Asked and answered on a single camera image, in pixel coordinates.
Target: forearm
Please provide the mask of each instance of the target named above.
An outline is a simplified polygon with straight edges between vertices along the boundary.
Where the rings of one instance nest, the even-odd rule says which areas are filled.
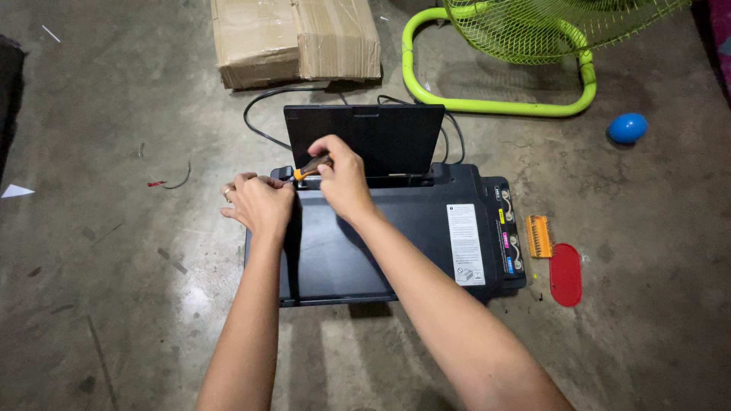
[[[568,406],[510,330],[380,213],[354,227],[469,409]]]
[[[282,237],[251,239],[246,269],[198,396],[199,410],[269,410],[279,334]]]

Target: hand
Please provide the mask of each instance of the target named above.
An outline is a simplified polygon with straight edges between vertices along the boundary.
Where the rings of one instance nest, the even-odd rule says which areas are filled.
[[[295,188],[283,181],[256,173],[243,173],[232,183],[221,187],[221,194],[231,189],[226,198],[234,208],[223,207],[221,214],[235,219],[251,231],[251,235],[278,235],[284,237]]]
[[[330,152],[334,169],[327,165],[317,167],[322,176],[320,190],[333,210],[351,225],[361,217],[377,213],[366,184],[363,159],[336,135],[318,139],[307,150],[313,157],[323,151]]]

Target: screwdriver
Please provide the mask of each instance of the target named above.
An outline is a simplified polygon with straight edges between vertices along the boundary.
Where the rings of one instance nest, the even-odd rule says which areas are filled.
[[[289,180],[287,180],[288,183],[294,183],[295,181],[302,181],[305,177],[310,176],[312,174],[317,173],[317,166],[320,164],[324,164],[327,166],[332,167],[333,166],[333,154],[332,153],[326,153],[321,156],[317,156],[310,160],[309,163],[305,167],[298,168],[295,170],[295,174],[292,177],[289,177]]]

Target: ring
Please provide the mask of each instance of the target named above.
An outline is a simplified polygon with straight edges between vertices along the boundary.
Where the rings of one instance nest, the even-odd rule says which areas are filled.
[[[228,197],[226,196],[226,194],[228,194],[229,191],[236,191],[236,189],[235,188],[234,189],[226,189],[226,191],[224,191],[224,198],[226,199],[226,201],[228,201],[229,203],[233,203],[233,201],[229,200]]]

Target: cardboard box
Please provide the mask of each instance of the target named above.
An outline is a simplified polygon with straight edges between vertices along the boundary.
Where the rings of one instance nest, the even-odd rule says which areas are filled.
[[[225,88],[381,77],[367,0],[211,0]]]

